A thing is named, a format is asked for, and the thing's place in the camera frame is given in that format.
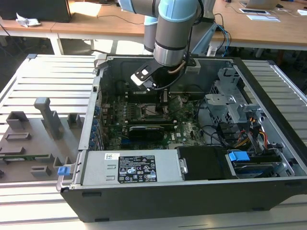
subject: blue latch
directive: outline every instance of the blue latch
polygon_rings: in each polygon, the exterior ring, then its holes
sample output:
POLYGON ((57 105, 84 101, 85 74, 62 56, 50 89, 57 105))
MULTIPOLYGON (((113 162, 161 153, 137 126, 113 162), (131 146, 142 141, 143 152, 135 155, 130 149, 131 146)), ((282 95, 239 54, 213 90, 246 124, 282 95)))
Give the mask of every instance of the blue latch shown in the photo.
POLYGON ((67 166, 61 166, 58 169, 59 176, 69 176, 71 174, 71 168, 67 166))
POLYGON ((250 161, 248 153, 245 151, 232 151, 228 156, 231 161, 250 161))

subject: laptop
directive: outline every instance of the laptop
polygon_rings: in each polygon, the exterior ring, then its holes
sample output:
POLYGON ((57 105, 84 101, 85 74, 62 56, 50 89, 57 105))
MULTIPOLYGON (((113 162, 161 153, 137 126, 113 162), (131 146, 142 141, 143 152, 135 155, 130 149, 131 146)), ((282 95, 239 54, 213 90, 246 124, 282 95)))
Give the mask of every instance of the laptop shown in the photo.
POLYGON ((279 2, 280 0, 249 0, 248 2, 240 1, 240 3, 246 8, 268 10, 273 10, 279 2))

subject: robotic arm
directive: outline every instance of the robotic arm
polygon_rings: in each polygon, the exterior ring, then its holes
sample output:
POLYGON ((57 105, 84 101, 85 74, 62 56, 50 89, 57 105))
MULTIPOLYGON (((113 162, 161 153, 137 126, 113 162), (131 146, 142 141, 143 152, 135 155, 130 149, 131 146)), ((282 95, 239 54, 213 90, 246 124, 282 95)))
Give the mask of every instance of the robotic arm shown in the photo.
POLYGON ((148 91, 168 88, 185 72, 192 27, 205 14, 202 0, 120 0, 120 5, 123 10, 146 16, 144 47, 154 57, 131 79, 148 91))

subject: sticker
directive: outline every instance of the sticker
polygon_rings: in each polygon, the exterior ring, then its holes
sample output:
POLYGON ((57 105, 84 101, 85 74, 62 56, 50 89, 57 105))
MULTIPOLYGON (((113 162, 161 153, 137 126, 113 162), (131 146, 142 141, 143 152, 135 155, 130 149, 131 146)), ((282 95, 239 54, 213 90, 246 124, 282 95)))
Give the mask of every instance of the sticker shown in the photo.
POLYGON ((120 157, 118 153, 118 182, 157 182, 155 166, 154 156, 120 157))
POLYGON ((24 158, 8 158, 8 159, 5 159, 5 161, 25 161, 24 158))
POLYGON ((120 153, 106 153, 105 160, 118 160, 120 153))

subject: motherboard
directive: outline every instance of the motherboard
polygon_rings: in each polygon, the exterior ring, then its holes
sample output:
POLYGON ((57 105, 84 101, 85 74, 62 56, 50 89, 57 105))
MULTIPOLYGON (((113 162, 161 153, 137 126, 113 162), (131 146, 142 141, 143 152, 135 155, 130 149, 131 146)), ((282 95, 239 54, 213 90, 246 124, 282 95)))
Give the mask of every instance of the motherboard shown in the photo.
POLYGON ((105 150, 162 150, 205 145, 196 118, 199 100, 171 95, 167 103, 144 102, 141 95, 104 96, 101 129, 105 150))

